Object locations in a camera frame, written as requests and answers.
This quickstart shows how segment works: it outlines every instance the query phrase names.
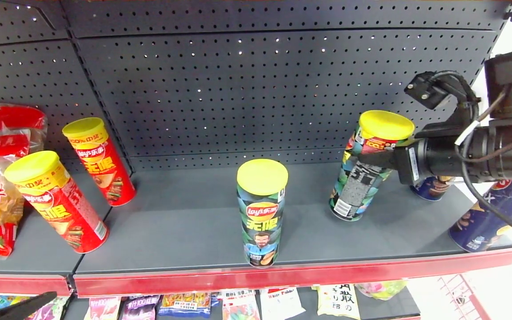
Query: red chip can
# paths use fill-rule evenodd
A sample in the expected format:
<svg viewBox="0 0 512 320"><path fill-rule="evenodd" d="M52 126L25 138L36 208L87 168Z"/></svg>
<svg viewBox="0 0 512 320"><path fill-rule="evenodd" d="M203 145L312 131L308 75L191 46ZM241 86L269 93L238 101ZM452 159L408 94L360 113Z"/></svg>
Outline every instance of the red chip can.
<svg viewBox="0 0 512 320"><path fill-rule="evenodd" d="M94 211L53 151L29 154L4 172L77 253L88 253L108 238L108 228Z"/></svg>
<svg viewBox="0 0 512 320"><path fill-rule="evenodd" d="M101 118L84 118L67 124L65 135L110 205L124 205L136 189Z"/></svg>

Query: lay's logo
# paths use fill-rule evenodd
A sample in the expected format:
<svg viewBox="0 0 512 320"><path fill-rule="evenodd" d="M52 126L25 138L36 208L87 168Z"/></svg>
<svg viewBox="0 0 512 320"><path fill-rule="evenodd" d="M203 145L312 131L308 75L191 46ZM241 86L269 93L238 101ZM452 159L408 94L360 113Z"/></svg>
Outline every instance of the lay's logo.
<svg viewBox="0 0 512 320"><path fill-rule="evenodd" d="M272 217L278 211L278 204L272 202L256 202L246 207L246 215L249 217Z"/></svg>

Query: red shelf edge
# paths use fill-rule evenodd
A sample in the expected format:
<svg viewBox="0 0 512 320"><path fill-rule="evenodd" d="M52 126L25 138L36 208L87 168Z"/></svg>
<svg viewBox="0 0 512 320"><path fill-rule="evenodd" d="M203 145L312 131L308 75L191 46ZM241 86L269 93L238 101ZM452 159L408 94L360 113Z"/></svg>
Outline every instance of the red shelf edge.
<svg viewBox="0 0 512 320"><path fill-rule="evenodd" d="M71 295L63 276L0 275L0 294L32 296L48 291L56 291L59 296Z"/></svg>
<svg viewBox="0 0 512 320"><path fill-rule="evenodd" d="M335 285L401 278L450 275L510 265L512 248L432 258L365 261L355 264L307 264L267 269L230 268L178 272L75 275L78 296L130 296L261 289L281 286Z"/></svg>

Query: green chip can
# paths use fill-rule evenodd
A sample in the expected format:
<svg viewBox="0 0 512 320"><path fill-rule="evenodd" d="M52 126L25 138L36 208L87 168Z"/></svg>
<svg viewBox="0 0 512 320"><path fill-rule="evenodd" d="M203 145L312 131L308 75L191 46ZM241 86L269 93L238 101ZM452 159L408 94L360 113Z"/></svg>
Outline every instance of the green chip can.
<svg viewBox="0 0 512 320"><path fill-rule="evenodd" d="M250 160L236 182L244 256L253 267L269 267L278 256L288 171L274 160Z"/></svg>

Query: gray metal shelf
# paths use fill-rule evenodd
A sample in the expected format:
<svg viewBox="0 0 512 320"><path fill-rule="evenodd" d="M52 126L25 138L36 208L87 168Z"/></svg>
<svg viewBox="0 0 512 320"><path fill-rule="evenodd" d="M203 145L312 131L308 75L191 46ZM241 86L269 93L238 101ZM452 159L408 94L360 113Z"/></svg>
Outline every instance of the gray metal shelf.
<svg viewBox="0 0 512 320"><path fill-rule="evenodd" d="M87 173L73 174L73 178L104 218L110 209ZM82 257L64 241L51 226L30 206L17 232L15 248L7 259L0 258L0 273L16 275L69 275Z"/></svg>
<svg viewBox="0 0 512 320"><path fill-rule="evenodd" d="M318 316L317 315L317 292L311 288L298 288L301 306L305 312L291 318L292 320L337 320L340 317L335 316ZM412 298L408 288L404 288L399 294L388 301L375 300L368 298L357 292L357 300L362 320L386 320L415 318L420 316L420 310L416 306L414 298ZM88 300L75 299L71 301L64 320L81 320L84 318L88 309ZM157 320L175 320L171 316L157 316ZM219 304L211 310L211 319L222 319L222 305Z"/></svg>
<svg viewBox="0 0 512 320"><path fill-rule="evenodd" d="M471 207L457 188L421 200L394 175L364 217L346 223L327 200L338 163L293 164L276 265L427 258L464 253L447 229ZM77 274L183 271L247 266L242 256L236 168L137 172L138 195L106 219L110 238ZM492 249L510 248L508 238Z"/></svg>

